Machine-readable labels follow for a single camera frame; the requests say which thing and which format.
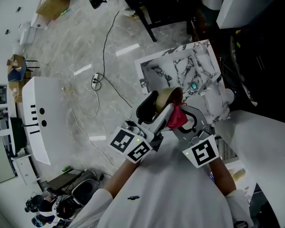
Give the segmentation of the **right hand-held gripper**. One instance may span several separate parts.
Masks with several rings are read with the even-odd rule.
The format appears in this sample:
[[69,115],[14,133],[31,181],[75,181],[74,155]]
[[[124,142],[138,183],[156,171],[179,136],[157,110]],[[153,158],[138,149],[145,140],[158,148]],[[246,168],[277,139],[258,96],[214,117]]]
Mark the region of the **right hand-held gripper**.
[[219,158],[214,128],[209,126],[203,113],[199,109],[188,105],[181,105],[180,108],[193,119],[191,128],[182,126],[172,130],[180,142],[179,148],[184,149],[182,154],[196,168]]

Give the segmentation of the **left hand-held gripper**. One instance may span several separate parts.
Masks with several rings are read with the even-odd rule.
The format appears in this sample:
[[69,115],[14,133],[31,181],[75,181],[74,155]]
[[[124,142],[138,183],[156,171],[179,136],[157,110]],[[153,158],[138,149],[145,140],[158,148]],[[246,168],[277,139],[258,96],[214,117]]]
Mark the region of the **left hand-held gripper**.
[[163,141],[163,135],[157,133],[167,125],[174,103],[168,104],[153,121],[157,97],[158,91],[150,92],[136,109],[138,123],[126,120],[110,137],[110,147],[132,163],[139,162],[150,151],[158,151]]

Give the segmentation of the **pink cloth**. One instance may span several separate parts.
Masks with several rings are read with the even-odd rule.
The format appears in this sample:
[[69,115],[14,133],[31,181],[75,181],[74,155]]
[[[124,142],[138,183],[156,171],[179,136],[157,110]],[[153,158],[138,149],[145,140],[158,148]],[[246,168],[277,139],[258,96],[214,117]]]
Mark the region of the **pink cloth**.
[[186,114],[180,108],[180,105],[187,105],[186,103],[177,103],[173,101],[174,110],[169,118],[167,127],[170,129],[177,129],[182,127],[185,123],[188,122]]

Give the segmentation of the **gold bowl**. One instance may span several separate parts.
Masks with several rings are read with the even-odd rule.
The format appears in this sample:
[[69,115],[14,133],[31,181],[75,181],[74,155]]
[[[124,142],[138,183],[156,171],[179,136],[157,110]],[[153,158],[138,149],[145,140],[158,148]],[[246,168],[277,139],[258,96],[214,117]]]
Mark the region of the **gold bowl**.
[[183,91],[181,87],[165,88],[161,90],[155,101],[155,116],[159,116],[162,112],[169,117],[174,111],[177,104],[182,103]]

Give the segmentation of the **person's left forearm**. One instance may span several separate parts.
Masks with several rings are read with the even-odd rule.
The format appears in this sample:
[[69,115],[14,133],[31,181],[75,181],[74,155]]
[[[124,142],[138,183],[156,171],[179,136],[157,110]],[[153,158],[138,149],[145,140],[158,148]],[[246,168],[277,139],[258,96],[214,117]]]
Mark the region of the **person's left forearm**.
[[113,174],[113,176],[104,185],[104,189],[108,191],[114,199],[136,168],[140,165],[140,161],[133,163],[126,159],[119,169]]

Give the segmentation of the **person's right forearm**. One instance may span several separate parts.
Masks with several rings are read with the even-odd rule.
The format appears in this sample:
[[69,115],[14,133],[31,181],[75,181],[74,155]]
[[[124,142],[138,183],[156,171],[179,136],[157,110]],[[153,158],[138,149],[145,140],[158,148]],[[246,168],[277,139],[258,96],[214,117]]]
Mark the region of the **person's right forearm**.
[[236,190],[235,182],[220,158],[210,162],[209,166],[214,177],[215,185],[224,196]]

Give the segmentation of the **marble pattern sink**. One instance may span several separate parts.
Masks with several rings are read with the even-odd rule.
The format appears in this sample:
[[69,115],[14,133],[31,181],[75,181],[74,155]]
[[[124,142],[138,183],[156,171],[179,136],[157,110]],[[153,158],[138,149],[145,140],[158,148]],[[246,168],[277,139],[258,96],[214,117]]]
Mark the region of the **marble pattern sink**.
[[211,75],[221,73],[209,40],[170,48],[135,61],[143,94],[181,87],[183,102],[198,108],[208,123],[230,118],[229,100],[223,79],[204,95],[190,88],[192,81],[202,86]]

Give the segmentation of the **chrome faucet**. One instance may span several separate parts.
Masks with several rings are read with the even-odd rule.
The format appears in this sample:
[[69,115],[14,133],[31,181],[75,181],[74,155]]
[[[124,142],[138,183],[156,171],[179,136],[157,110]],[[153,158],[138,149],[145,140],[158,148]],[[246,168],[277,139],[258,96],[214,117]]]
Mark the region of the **chrome faucet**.
[[217,85],[219,84],[221,79],[222,79],[221,73],[214,73],[213,75],[211,75],[209,79],[202,86],[199,87],[198,95],[204,95],[208,90],[208,88],[211,86],[218,87]]

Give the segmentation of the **pale yellow sponge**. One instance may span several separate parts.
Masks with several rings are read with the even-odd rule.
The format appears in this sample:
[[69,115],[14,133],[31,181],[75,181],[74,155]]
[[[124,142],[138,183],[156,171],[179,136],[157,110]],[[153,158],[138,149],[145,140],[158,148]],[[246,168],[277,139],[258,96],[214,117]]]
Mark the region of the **pale yellow sponge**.
[[230,169],[229,173],[231,174],[232,179],[234,180],[234,182],[237,182],[237,181],[239,181],[241,178],[243,178],[245,176],[246,171],[243,168],[238,170],[238,171],[234,171],[233,169]]

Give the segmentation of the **person's white t-shirt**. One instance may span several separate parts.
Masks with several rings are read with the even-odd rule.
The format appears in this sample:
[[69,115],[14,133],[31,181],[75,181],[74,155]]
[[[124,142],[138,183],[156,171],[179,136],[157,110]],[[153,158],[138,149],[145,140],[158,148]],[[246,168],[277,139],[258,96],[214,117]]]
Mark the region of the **person's white t-shirt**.
[[195,168],[179,144],[165,134],[114,199],[98,189],[69,228],[252,228],[244,192],[224,196],[210,166]]

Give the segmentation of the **white power strip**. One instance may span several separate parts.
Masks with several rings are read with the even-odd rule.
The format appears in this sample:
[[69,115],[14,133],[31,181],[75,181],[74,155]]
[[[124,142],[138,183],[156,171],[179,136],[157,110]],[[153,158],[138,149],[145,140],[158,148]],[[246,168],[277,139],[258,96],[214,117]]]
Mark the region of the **white power strip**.
[[96,90],[96,86],[98,83],[99,83],[99,74],[95,73],[95,75],[93,76],[92,81],[91,81],[91,88],[93,90]]

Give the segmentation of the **black round appliance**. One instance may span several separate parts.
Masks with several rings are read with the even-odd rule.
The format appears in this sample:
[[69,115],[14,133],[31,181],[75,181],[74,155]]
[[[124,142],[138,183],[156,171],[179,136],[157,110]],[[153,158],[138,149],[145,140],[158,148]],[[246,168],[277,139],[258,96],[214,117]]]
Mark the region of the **black round appliance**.
[[72,195],[80,205],[85,206],[97,190],[98,182],[93,179],[87,179],[72,190]]

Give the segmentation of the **black marble table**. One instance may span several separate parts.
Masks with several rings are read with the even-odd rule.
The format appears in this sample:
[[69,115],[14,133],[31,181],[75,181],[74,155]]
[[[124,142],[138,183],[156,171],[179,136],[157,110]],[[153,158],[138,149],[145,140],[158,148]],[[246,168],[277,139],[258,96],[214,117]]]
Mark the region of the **black marble table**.
[[192,32],[192,10],[197,0],[125,0],[133,9],[153,42],[156,42],[152,29],[178,22],[186,22],[187,33]]

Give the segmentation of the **cardboard box with blue bag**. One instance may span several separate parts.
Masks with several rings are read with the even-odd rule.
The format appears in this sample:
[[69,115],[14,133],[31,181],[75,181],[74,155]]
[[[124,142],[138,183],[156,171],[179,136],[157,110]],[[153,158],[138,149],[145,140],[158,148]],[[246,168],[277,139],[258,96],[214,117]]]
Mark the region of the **cardboard box with blue bag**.
[[8,59],[7,66],[9,82],[19,82],[23,80],[27,70],[26,61],[23,56],[13,54],[11,59]]

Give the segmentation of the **plain cardboard box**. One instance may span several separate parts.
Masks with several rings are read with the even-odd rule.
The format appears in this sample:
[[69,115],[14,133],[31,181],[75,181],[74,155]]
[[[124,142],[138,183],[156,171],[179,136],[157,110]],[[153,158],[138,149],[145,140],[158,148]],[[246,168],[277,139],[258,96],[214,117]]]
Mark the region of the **plain cardboard box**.
[[36,13],[49,20],[56,20],[69,8],[70,0],[40,0]]

